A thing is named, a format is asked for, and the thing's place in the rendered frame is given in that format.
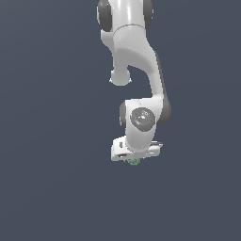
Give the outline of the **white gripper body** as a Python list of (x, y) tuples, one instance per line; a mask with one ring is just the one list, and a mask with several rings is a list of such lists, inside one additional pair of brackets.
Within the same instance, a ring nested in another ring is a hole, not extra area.
[(135, 153), (131, 151), (126, 144), (126, 137), (119, 137), (113, 140), (111, 146), (112, 161), (127, 161), (130, 159), (144, 159), (147, 157), (158, 156), (163, 144), (161, 142), (152, 141), (149, 149), (144, 153)]

